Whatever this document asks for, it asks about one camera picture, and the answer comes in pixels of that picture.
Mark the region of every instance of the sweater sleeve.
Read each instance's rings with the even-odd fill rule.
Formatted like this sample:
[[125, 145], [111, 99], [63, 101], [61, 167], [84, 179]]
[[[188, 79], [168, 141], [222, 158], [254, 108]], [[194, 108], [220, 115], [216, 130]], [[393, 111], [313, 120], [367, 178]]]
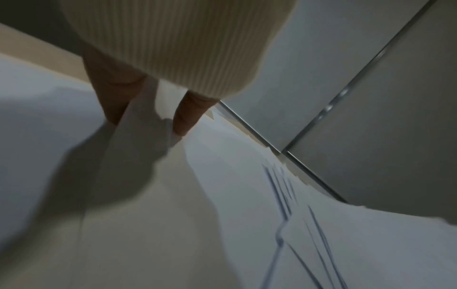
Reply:
[[61, 0], [102, 52], [155, 78], [221, 99], [254, 79], [296, 0]]

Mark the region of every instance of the finger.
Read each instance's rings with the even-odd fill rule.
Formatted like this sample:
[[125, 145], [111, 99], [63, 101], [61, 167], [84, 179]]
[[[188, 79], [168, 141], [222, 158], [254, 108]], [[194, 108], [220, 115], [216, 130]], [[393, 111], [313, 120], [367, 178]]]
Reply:
[[183, 137], [198, 122], [201, 116], [219, 100], [205, 98], [188, 91], [176, 109], [173, 118], [174, 132]]
[[146, 74], [84, 44], [83, 63], [108, 121], [118, 124], [142, 90]]

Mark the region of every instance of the gray surface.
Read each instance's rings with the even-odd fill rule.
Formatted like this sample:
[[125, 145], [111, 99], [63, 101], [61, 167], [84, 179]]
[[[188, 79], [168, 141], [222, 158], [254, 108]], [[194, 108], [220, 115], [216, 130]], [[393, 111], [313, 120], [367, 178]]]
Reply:
[[299, 0], [258, 79], [226, 103], [282, 150], [425, 0]]
[[59, 0], [1, 0], [0, 23], [79, 54], [76, 34], [60, 13]]
[[456, 9], [437, 1], [292, 149], [350, 203], [457, 223]]

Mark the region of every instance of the cream ribbed sweater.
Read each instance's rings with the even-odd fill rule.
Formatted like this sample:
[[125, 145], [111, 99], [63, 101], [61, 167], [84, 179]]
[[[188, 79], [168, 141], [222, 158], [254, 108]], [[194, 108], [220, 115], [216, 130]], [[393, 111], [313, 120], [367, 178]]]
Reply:
[[158, 79], [220, 99], [255, 77], [297, 0], [61, 0], [88, 43]]

